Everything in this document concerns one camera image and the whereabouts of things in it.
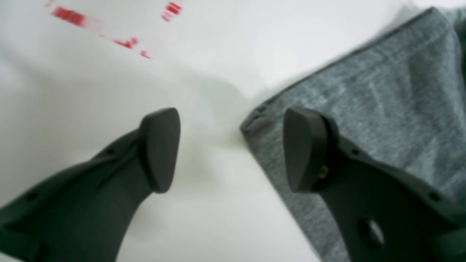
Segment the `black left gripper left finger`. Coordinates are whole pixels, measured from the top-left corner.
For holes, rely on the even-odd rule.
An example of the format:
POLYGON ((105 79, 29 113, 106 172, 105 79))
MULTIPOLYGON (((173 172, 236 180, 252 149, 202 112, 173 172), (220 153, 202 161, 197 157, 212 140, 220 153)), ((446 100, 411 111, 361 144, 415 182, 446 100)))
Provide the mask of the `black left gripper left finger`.
POLYGON ((178 111, 161 109, 28 189, 1 208, 1 252, 25 262, 114 262, 140 204, 169 190, 180 133, 178 111))

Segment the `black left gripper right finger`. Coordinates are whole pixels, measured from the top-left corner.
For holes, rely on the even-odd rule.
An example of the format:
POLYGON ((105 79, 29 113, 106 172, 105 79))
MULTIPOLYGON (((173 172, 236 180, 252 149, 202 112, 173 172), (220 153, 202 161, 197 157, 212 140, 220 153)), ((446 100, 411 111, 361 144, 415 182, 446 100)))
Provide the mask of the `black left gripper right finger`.
POLYGON ((317 193, 353 262, 464 262, 465 209, 405 171, 378 162, 319 112, 288 108, 290 189, 317 193))

